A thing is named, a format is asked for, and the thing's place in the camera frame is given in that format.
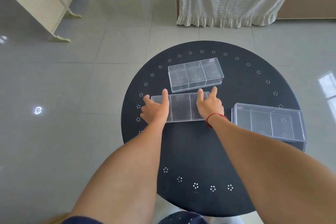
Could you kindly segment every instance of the tiled floor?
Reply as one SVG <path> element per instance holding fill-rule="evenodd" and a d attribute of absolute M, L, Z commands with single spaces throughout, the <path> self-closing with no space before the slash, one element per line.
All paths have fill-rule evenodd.
<path fill-rule="evenodd" d="M 133 76 L 158 52 L 189 41 L 236 44 L 277 68 L 302 108 L 306 152 L 336 172 L 335 21 L 197 28 L 175 25 L 175 0 L 74 0 L 71 8 L 83 19 L 63 20 L 57 34 L 72 43 L 49 43 L 18 4 L 0 0 L 1 223 L 69 211 L 122 145 L 120 111 Z M 256 213 L 243 219 L 261 223 Z"/>

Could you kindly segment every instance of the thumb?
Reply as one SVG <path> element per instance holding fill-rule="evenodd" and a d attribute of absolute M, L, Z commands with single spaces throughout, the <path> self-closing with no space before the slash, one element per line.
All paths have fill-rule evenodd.
<path fill-rule="evenodd" d="M 202 89 L 198 89 L 197 102 L 203 102 L 203 101 L 204 101 L 204 92 Z"/>
<path fill-rule="evenodd" d="M 168 100 L 168 90 L 163 89 L 162 91 L 162 103 L 165 105 L 169 105 L 169 100 Z"/>

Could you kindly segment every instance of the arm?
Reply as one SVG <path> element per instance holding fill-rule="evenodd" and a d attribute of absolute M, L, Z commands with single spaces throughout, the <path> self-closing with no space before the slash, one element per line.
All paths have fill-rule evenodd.
<path fill-rule="evenodd" d="M 95 172 L 70 216 L 86 216 L 104 224 L 150 223 L 155 207 L 161 137 L 169 112 L 168 92 L 162 104 L 146 95 L 141 118 L 148 126 L 113 152 Z"/>
<path fill-rule="evenodd" d="M 197 106 L 206 119 L 224 114 L 214 87 Z M 264 223 L 336 223 L 336 176 L 281 141 L 239 128 L 219 115 L 214 128 Z"/>

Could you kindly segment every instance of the round black table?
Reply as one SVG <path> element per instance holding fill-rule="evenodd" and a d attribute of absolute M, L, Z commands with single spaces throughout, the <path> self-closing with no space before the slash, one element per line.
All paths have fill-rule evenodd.
<path fill-rule="evenodd" d="M 161 95 L 164 88 L 172 94 L 168 66 L 215 57 L 224 74 L 217 97 L 229 119 L 235 103 L 300 109 L 282 75 L 256 54 L 223 42 L 189 42 L 160 52 L 133 78 L 121 113 L 124 143 L 147 125 L 140 119 L 143 96 Z M 301 144 L 293 146 L 303 149 Z M 204 121 L 165 125 L 157 193 L 182 209 L 204 216 L 228 217 L 255 210 L 216 133 Z"/>

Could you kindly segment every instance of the transparent plastic container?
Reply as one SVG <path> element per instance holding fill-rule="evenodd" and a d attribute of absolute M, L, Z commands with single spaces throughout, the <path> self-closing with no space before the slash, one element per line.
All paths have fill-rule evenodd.
<path fill-rule="evenodd" d="M 241 128 L 281 141 L 306 143 L 300 110 L 236 103 L 231 111 L 232 123 Z"/>
<path fill-rule="evenodd" d="M 168 67 L 171 92 L 219 85 L 224 78 L 217 58 Z"/>
<path fill-rule="evenodd" d="M 209 92 L 204 92 L 204 99 L 206 99 L 208 95 Z M 162 103 L 162 96 L 152 96 L 151 99 L 156 103 Z M 203 120 L 196 105 L 197 93 L 168 95 L 168 99 L 169 114 L 167 122 Z"/>

